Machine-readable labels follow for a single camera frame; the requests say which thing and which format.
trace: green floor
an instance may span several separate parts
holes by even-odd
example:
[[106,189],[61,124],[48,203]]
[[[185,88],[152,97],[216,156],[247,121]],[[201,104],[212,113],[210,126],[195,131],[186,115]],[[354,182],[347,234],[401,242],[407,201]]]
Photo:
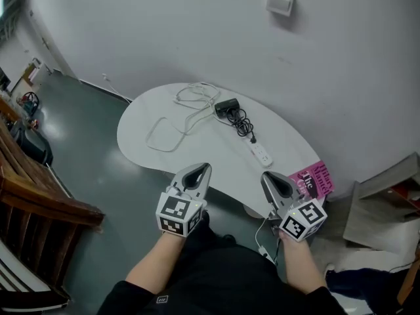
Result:
[[[119,151],[117,126],[127,103],[59,73],[47,78],[38,95],[39,130],[51,144],[54,170],[76,199],[106,214],[103,233],[83,235],[64,284],[73,300],[66,313],[96,314],[112,286],[159,238],[155,210],[169,179],[131,163]],[[233,234],[238,243],[257,250],[254,235],[260,220],[216,190],[208,192],[207,201],[216,233]],[[275,252],[267,225],[259,241]],[[280,263],[282,276],[282,258]]]

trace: door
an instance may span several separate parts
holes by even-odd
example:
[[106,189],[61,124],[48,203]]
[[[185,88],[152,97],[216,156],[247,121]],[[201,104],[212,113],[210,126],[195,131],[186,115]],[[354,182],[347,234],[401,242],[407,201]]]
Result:
[[69,67],[64,57],[61,55],[61,52],[58,50],[58,47],[53,41],[53,38],[51,37],[41,17],[38,14],[34,13],[33,9],[29,11],[29,19],[38,38],[40,38],[43,46],[47,48],[48,51],[51,53],[51,56],[55,59],[58,66],[60,66],[63,75],[67,75],[77,79],[76,75],[73,73],[72,69]]

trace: white table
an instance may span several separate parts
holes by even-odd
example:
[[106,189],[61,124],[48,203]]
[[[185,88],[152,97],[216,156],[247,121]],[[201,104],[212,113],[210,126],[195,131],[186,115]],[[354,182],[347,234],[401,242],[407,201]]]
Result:
[[[267,217],[272,208],[260,183],[260,177],[267,169],[255,159],[244,138],[238,136],[234,128],[210,117],[200,121],[174,152],[158,152],[147,147],[146,135],[160,117],[168,117],[174,125],[183,129],[186,116],[194,112],[173,102],[175,94],[184,86],[186,83],[164,85],[137,97],[119,121],[119,149],[137,165],[174,174],[195,163],[208,162],[213,168],[212,188]],[[291,175],[320,160],[306,140],[273,111],[246,96],[224,89],[221,91],[217,102],[237,98],[241,108],[247,112],[254,124],[257,140],[274,161],[270,170]],[[208,114],[207,111],[194,119]],[[150,138],[150,144],[171,149],[179,138],[180,133],[168,121],[161,121]]]

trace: pink book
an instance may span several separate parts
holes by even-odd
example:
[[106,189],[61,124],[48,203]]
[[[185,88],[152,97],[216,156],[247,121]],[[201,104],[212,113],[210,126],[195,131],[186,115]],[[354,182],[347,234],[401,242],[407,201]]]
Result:
[[289,176],[302,194],[320,199],[334,191],[334,184],[324,162],[319,161]]

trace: baseboard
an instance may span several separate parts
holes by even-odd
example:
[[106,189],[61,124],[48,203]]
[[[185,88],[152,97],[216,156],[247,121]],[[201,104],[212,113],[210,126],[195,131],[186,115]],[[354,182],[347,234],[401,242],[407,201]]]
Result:
[[122,100],[122,101],[124,101],[124,102],[126,102],[127,100],[130,102],[130,103],[132,103],[133,102],[133,100],[132,99],[130,99],[130,98],[127,98],[127,97],[122,97],[122,96],[120,96],[119,94],[117,94],[117,93],[115,93],[115,92],[112,92],[112,91],[110,91],[110,90],[108,90],[108,89],[105,89],[105,88],[103,88],[103,87],[100,87],[100,86],[98,86],[98,85],[96,85],[96,84],[93,84],[93,83],[91,83],[91,82],[89,82],[89,81],[85,81],[85,80],[83,80],[83,79],[79,79],[80,80],[80,82],[82,83],[82,84],[85,84],[85,85],[87,85],[87,86],[90,86],[90,87],[92,87],[92,88],[94,88],[94,89],[96,89],[96,90],[98,90],[98,91],[100,91],[100,92],[103,92],[103,93],[106,93],[107,95],[110,95],[110,96],[112,96],[112,97],[114,97],[114,98],[117,98],[117,99],[119,99],[119,100]]

